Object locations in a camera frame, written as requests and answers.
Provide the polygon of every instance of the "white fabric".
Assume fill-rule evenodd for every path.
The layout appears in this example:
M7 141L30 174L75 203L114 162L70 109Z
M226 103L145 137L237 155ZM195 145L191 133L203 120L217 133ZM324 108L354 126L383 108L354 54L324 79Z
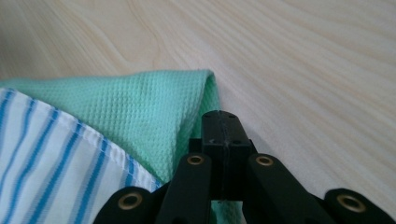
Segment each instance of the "white fabric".
M126 186L160 183L80 120L0 89L0 223L92 223Z

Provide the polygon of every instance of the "wood grain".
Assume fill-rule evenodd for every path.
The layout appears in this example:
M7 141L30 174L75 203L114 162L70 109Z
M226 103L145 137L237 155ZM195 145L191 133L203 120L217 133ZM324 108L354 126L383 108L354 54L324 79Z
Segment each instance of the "wood grain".
M308 191L396 218L396 2L0 1L0 77L210 68Z

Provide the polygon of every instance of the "mint green cloth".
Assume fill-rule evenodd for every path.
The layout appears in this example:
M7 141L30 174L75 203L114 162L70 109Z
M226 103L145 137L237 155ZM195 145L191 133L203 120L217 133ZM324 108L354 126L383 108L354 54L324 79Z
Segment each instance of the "mint green cloth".
M213 73L155 71L123 77L0 81L81 119L132 155L163 183L200 137L201 116L219 109ZM234 203L213 205L218 223L238 223Z

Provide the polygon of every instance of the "cloth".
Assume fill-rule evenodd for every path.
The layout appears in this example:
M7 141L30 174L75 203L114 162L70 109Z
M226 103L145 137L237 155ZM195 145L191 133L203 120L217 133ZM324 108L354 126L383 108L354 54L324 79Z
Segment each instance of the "cloth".
M1 223L93 223L131 185L154 191L160 183L80 120L0 89Z
M201 116L219 109L213 73L156 71L125 77L17 78L0 87L54 105L123 148L162 183L169 181ZM238 223L234 203L213 204L218 223Z

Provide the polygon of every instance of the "blue and white striped fabric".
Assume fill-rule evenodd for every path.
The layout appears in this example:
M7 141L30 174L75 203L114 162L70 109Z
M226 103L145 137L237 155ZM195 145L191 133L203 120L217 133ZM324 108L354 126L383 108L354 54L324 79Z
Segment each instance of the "blue and white striped fabric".
M126 186L160 184L80 120L0 89L0 223L92 223Z

